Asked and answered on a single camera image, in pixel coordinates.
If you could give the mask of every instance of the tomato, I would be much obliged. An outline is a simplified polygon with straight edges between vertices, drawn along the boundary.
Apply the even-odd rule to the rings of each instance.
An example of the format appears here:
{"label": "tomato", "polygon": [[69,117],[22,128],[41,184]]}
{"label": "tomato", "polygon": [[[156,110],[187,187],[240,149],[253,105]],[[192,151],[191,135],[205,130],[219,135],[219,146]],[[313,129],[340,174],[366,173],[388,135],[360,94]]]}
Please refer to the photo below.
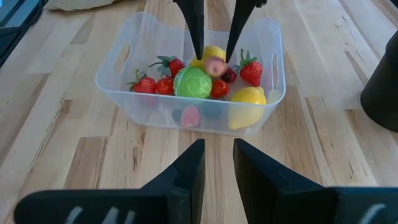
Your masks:
{"label": "tomato", "polygon": [[174,95],[173,79],[162,78],[156,83],[156,90],[161,95]]}
{"label": "tomato", "polygon": [[223,80],[215,80],[213,82],[213,87],[211,88],[211,96],[213,98],[221,98],[227,95],[229,92],[229,87]]}

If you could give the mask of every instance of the toy fruit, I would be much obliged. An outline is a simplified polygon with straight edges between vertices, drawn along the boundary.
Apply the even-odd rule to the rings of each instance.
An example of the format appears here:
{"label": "toy fruit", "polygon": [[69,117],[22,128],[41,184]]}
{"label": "toy fruit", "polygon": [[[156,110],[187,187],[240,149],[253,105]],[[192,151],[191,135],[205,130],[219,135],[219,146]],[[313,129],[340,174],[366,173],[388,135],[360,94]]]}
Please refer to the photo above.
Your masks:
{"label": "toy fruit", "polygon": [[161,62],[153,63],[152,65],[149,65],[149,67],[161,64],[161,66],[157,67],[156,70],[160,72],[162,76],[165,75],[166,77],[174,78],[178,71],[185,67],[184,63],[182,63],[182,61],[176,56],[157,56],[156,58],[161,60]]}
{"label": "toy fruit", "polygon": [[182,111],[181,125],[191,128],[199,124],[200,113],[196,106],[190,105]]}
{"label": "toy fruit", "polygon": [[139,70],[136,70],[136,81],[128,83],[130,86],[130,91],[136,93],[156,93],[156,82],[153,78],[147,77],[145,73],[142,78],[138,77]]}
{"label": "toy fruit", "polygon": [[161,95],[174,95],[173,79],[169,77],[161,78],[156,83],[156,90]]}
{"label": "toy fruit", "polygon": [[241,49],[241,64],[235,65],[237,73],[241,78],[252,86],[259,86],[262,75],[262,65],[257,62],[257,57],[251,58],[247,52],[246,58],[243,58],[244,50]]}
{"label": "toy fruit", "polygon": [[232,68],[227,68],[221,79],[226,83],[234,83],[236,81],[237,74]]}
{"label": "toy fruit", "polygon": [[[267,104],[264,90],[261,87],[246,87],[234,94],[231,101],[252,103],[255,105]],[[229,107],[228,126],[235,130],[254,125],[264,113],[264,108],[250,105],[231,105]]]}
{"label": "toy fruit", "polygon": [[215,99],[219,99],[229,92],[228,85],[223,80],[215,80],[213,82],[213,88],[211,89],[211,96]]}
{"label": "toy fruit", "polygon": [[225,63],[226,52],[214,45],[207,45],[203,49],[203,56],[198,60],[196,56],[190,63],[190,66],[200,68],[212,77],[218,77],[224,73],[227,66]]}
{"label": "toy fruit", "polygon": [[175,123],[180,124],[181,123],[181,116],[182,116],[182,110],[177,109],[172,112],[172,118]]}
{"label": "toy fruit", "polygon": [[208,98],[211,78],[202,69],[191,66],[181,69],[174,79],[174,94],[194,98]]}

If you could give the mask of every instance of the strawberry leaves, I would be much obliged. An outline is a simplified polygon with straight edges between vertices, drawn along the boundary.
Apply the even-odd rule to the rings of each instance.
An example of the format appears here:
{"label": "strawberry leaves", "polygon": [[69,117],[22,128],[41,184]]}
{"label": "strawberry leaves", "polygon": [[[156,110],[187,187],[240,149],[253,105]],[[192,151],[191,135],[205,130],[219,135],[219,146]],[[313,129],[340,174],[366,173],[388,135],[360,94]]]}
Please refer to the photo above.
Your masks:
{"label": "strawberry leaves", "polygon": [[233,69],[235,70],[236,73],[239,73],[243,67],[257,60],[257,57],[253,58],[251,57],[249,51],[246,52],[246,57],[243,57],[243,55],[244,55],[244,50],[241,49],[241,62],[239,63],[239,65],[233,65]]}
{"label": "strawberry leaves", "polygon": [[134,85],[138,84],[140,82],[141,79],[146,78],[147,74],[145,74],[144,72],[140,72],[138,69],[136,69],[136,80],[133,82],[129,82],[126,85],[131,85],[130,86],[130,91],[132,91],[132,89],[134,88]]}
{"label": "strawberry leaves", "polygon": [[166,77],[171,77],[172,71],[170,69],[170,62],[174,59],[176,59],[176,56],[157,56],[157,59],[160,60],[160,62],[153,63],[152,65],[149,65],[149,67],[152,67],[154,65],[160,65],[159,67],[156,68],[158,72],[160,72],[161,77],[166,76]]}

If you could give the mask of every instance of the container handle hole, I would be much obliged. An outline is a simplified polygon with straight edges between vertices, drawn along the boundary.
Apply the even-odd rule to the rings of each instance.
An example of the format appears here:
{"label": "container handle hole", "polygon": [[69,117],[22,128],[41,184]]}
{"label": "container handle hole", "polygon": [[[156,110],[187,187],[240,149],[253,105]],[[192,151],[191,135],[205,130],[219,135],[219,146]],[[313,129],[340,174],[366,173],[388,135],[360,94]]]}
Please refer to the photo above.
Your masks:
{"label": "container handle hole", "polygon": [[125,41],[123,48],[120,50],[118,57],[112,64],[112,71],[115,75],[120,75],[124,65],[126,64],[131,53],[131,44],[129,41]]}
{"label": "container handle hole", "polygon": [[272,56],[272,89],[275,90],[279,83],[279,69],[278,69],[278,57],[277,52],[274,52]]}

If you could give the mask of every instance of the black cylinder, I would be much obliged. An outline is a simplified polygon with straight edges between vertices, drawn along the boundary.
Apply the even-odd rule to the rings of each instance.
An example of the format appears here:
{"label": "black cylinder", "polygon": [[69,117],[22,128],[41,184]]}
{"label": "black cylinder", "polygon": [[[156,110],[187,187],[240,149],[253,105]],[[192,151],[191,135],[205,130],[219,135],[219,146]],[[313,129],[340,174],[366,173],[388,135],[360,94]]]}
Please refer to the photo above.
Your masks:
{"label": "black cylinder", "polygon": [[398,31],[362,91],[361,104],[373,121],[398,132]]}

